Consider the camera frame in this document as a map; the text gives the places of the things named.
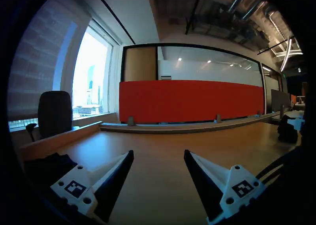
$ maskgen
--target recessed ceiling light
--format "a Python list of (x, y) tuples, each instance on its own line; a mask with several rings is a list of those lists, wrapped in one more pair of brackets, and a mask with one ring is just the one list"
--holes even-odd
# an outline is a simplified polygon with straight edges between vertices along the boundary
[(262, 68), (265, 69), (265, 70), (267, 70), (267, 71), (269, 71), (269, 72), (271, 71), (270, 69), (268, 69), (268, 68), (266, 68), (266, 67), (264, 67), (264, 66), (263, 66)]

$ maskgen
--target ceiling light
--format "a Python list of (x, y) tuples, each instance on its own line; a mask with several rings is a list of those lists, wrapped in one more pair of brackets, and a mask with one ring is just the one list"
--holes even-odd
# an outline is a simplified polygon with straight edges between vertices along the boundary
[[(280, 55), (277, 55), (276, 57), (285, 56), (285, 55), (286, 54), (280, 54)], [(290, 55), (303, 55), (303, 53), (302, 52), (294, 52), (294, 53), (290, 53), (289, 56)]]
[(283, 60), (282, 66), (281, 66), (281, 72), (284, 70), (285, 64), (288, 61), (289, 53), (291, 51), (291, 45), (292, 45), (292, 39), (289, 40), (289, 44), (288, 44), (287, 49), (286, 49), (286, 55), (285, 55), (285, 58)]
[(265, 70), (267, 70), (267, 71), (269, 71), (269, 72), (271, 71), (270, 69), (268, 69), (268, 68), (266, 68), (266, 67), (264, 67), (264, 66), (263, 66), (262, 68), (265, 69)]

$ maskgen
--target window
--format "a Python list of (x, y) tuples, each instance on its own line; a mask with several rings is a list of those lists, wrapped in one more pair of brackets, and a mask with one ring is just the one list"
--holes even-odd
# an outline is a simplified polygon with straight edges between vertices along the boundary
[(114, 41), (94, 21), (80, 45), (72, 86), (73, 118), (109, 112), (109, 73)]
[(14, 129), (14, 128), (18, 128), (18, 127), (25, 127), (31, 123), (38, 124), (38, 119), (33, 118), (33, 119), (25, 119), (25, 120), (13, 120), (13, 121), (8, 122), (9, 129)]

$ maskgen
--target white wall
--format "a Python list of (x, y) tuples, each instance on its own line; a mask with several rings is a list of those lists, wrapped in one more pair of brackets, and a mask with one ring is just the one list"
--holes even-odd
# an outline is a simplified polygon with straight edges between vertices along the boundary
[(245, 70), (229, 64), (194, 62), (194, 61), (158, 61), (159, 79), (162, 75), (171, 76), (172, 80), (204, 80), (248, 84), (262, 87), (262, 78), (258, 67)]

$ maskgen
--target glass partition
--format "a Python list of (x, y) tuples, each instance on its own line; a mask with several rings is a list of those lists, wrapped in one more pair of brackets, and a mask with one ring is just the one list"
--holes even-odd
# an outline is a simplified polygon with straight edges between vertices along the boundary
[(262, 87), (259, 64), (233, 54), (193, 47), (161, 47), (158, 79), (201, 80)]

